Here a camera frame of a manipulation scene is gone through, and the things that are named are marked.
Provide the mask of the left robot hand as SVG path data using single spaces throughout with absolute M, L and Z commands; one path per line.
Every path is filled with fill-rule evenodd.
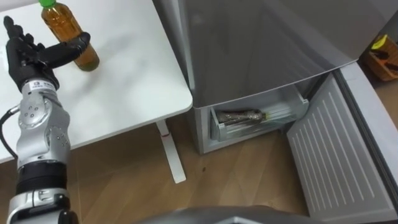
M 19 90 L 31 80 L 45 80 L 55 89 L 60 84 L 53 69 L 62 67 L 80 57 L 88 48 L 91 36 L 82 32 L 77 37 L 66 42 L 60 42 L 50 47 L 34 43 L 29 33 L 25 34 L 20 25 L 5 16 L 3 24 L 7 30 L 9 40 L 6 43 L 9 75 Z

